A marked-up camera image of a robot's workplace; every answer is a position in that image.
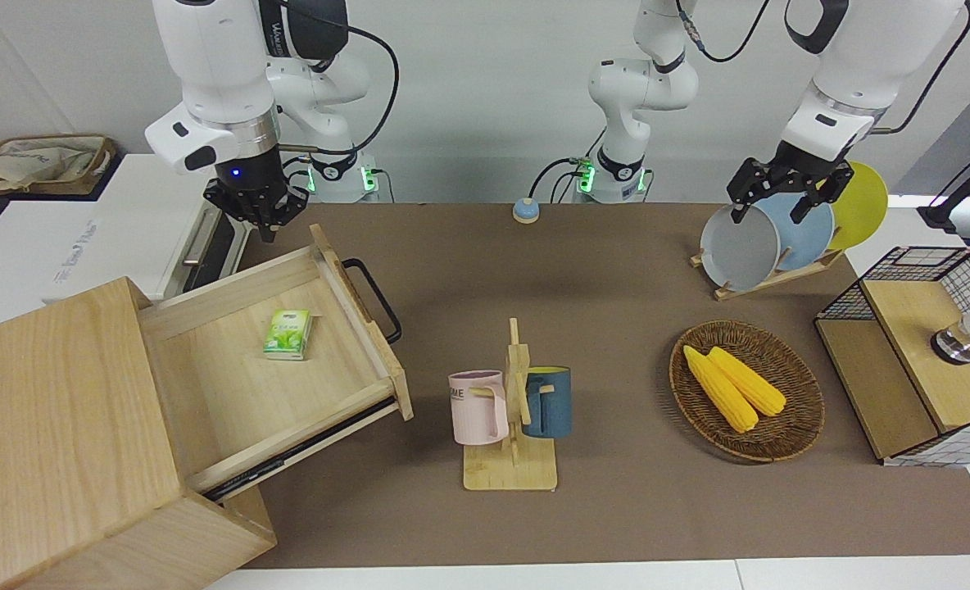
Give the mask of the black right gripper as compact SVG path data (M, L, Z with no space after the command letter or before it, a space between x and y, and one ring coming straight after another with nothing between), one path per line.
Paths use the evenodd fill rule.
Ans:
M279 229L308 205L306 190L288 188L278 147L215 164L215 175L215 182L205 187L204 198L231 220L253 225L264 243L274 243ZM267 209L266 225L261 210Z

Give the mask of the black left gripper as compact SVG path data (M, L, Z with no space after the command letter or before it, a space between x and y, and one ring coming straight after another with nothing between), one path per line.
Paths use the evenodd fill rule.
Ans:
M781 184L790 182L792 191L802 194L790 212L792 223L800 224L812 209L837 202L853 175L854 170L844 157L823 160L781 139L768 164L757 158L745 158L726 184L726 193L733 205L732 223L739 225L751 206L776 194Z

